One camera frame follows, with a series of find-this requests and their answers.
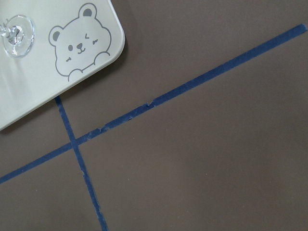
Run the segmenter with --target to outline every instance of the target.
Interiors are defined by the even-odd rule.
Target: clear glass base
[[[17,15],[11,18],[6,28],[13,36],[3,37],[4,49],[12,57],[23,57],[29,53],[34,41],[34,26],[29,18]]]

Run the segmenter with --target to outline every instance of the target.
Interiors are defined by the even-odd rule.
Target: bear ear
[[[49,32],[49,43],[53,46],[56,46],[59,35],[62,32],[63,28],[60,26],[55,26]]]
[[[96,6],[92,3],[87,3],[84,4],[79,12],[78,12],[78,17],[96,17]]]

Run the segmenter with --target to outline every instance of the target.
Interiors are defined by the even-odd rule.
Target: blue tape strip
[[[78,138],[76,141],[76,145],[80,145],[98,135],[101,135],[103,133],[105,133],[106,131],[110,130],[110,129],[113,129],[133,118],[135,118],[136,116],[138,115],[141,115],[142,113],[162,104],[162,103],[165,103],[167,102],[168,100],[180,95],[180,94],[183,94],[184,92],[192,89],[192,88],[195,88],[197,86],[199,86],[200,84],[206,82],[206,81],[209,81],[210,79],[222,74],[222,73],[225,73],[226,71],[228,70],[231,70],[233,68],[235,68],[236,66],[240,65],[240,64],[243,64],[247,61],[249,61],[250,59],[254,58],[254,57],[257,57],[258,55],[260,54],[263,54],[303,33],[305,33],[307,31],[307,27],[304,25],[304,24],[300,24],[296,27],[294,27],[293,29],[269,40],[268,42],[265,42],[263,44],[261,44],[260,46],[256,47],[256,48],[253,48],[251,49],[250,51],[226,62],[225,64],[223,65],[220,65],[214,69],[212,69],[211,71],[191,80],[191,81],[188,81],[187,83],[179,86],[178,88],[175,88],[174,90],[171,90],[170,92],[162,95],[162,96],[159,96],[157,97],[151,104],[144,104],[134,110],[132,110],[131,112],[107,123],[104,127],[102,128],[97,128],[83,136],[81,136],[80,138]],[[3,176],[0,178],[0,184],[40,165],[40,164],[43,164],[44,162],[58,156],[58,155],[61,155],[62,153],[65,153],[66,151],[70,150],[72,148],[72,145],[70,143],[52,151],[51,153],[48,153],[46,155],[44,155],[43,157]]]
[[[157,107],[185,92],[187,92],[188,90],[191,90],[211,79],[213,79],[214,77],[217,77],[301,34],[303,34],[304,32],[307,31],[307,27],[304,25],[304,24],[300,24],[290,30],[288,30],[287,32],[237,56],[236,58],[234,59],[231,59],[230,61],[206,72],[205,74],[203,75],[200,75],[199,77],[197,78],[194,78],[186,83],[184,83],[183,85],[169,91],[168,93],[162,95],[162,96],[159,96],[157,97],[156,99],[154,99],[152,101],[151,104],[144,104],[130,112],[128,112],[127,114],[123,115],[123,116],[120,116],[119,118],[105,124],[102,128],[97,128],[81,137],[79,137],[77,139],[77,144],[80,145],[84,142],[87,142],[88,140],[91,140],[93,139],[94,137],[96,136],[99,136],[103,133],[105,133],[106,131],[110,130],[110,129],[113,129],[145,112],[147,112],[148,110],[154,108],[154,107]]]
[[[75,152],[75,156],[77,158],[80,170],[83,173],[83,178],[85,180],[87,189],[89,191],[90,198],[92,200],[93,206],[95,208],[96,216],[97,216],[97,218],[98,218],[98,220],[100,222],[102,230],[103,231],[108,231],[108,227],[107,227],[106,221],[105,221],[105,219],[103,217],[103,214],[101,213],[101,208],[100,208],[100,205],[99,205],[98,200],[96,198],[96,195],[95,195],[95,192],[94,192],[94,188],[93,188],[93,185],[91,183],[91,180],[90,180],[87,168],[86,168],[86,164],[85,164],[85,162],[84,162],[84,160],[83,160],[83,158],[81,156],[81,153],[80,153],[79,147],[77,145],[77,142],[76,142],[76,139],[75,139],[72,127],[71,127],[71,125],[69,123],[68,117],[66,115],[66,112],[65,112],[65,109],[63,107],[63,104],[61,102],[60,97],[57,96],[55,98],[55,101],[56,101],[57,106],[59,108],[59,112],[60,112],[61,118],[63,120],[65,129],[67,131],[68,137],[69,137],[69,139],[71,141],[73,150]]]
[[[43,163],[45,163],[46,161],[49,161],[59,155],[61,155],[62,153],[65,153],[67,152],[68,150],[72,149],[72,145],[71,143],[67,143],[66,145],[63,145],[62,147],[36,159],[35,161],[23,166],[23,167],[20,167],[19,169],[13,171],[13,172],[10,172],[9,174],[3,176],[0,178],[0,184],[14,178],[14,177],[17,177],[19,176],[20,174],[24,173],[24,172],[27,172],[33,168],[35,168],[36,166],[39,166]]]

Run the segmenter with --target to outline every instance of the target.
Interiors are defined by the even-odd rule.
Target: brown floor
[[[60,97],[76,138],[305,23],[308,2],[113,0],[120,58]],[[308,230],[308,33],[82,145],[111,231]],[[69,143],[55,101],[0,178]],[[0,230],[99,231],[74,151],[0,184]]]

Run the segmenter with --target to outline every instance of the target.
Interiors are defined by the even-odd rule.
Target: bear nose
[[[77,45],[77,49],[81,49],[82,48],[82,43]]]

